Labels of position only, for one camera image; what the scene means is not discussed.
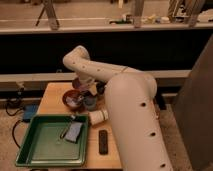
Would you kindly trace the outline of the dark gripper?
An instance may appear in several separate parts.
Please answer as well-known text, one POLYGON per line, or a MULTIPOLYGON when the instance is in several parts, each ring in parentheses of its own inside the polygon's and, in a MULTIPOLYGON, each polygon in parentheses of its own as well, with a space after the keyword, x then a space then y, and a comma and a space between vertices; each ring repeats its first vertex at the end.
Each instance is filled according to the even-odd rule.
POLYGON ((72 87, 84 95, 91 94, 92 96, 103 94, 105 90, 105 84, 102 82, 92 80, 89 83, 81 83, 78 77, 72 81, 72 87))

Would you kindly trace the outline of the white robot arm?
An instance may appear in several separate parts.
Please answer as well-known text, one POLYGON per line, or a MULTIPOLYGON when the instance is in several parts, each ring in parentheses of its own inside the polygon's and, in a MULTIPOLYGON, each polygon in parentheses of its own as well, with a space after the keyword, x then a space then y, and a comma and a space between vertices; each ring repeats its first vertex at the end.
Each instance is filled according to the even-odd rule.
POLYGON ((123 171, 174 171, 153 103, 155 78, 128 66, 96 62, 81 45, 63 57, 83 85, 99 80, 123 171))

